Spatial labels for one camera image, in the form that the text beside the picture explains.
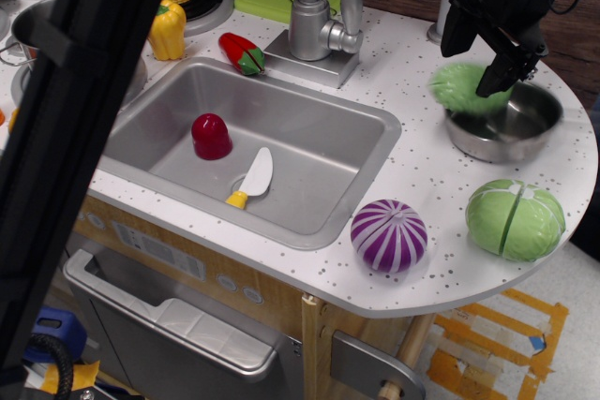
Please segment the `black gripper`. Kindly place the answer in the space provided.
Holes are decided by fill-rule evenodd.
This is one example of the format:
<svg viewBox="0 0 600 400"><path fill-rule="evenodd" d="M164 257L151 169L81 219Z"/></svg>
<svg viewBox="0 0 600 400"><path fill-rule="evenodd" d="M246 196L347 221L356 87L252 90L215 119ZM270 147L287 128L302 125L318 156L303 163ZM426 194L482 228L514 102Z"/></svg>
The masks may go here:
<svg viewBox="0 0 600 400"><path fill-rule="evenodd" d="M480 97L506 92L517 81L530 80L538 62L548 55L540 22L553 11L555 0L450 0L442 34L444 57L467 52L481 37L496 53L476 87Z"/></svg>

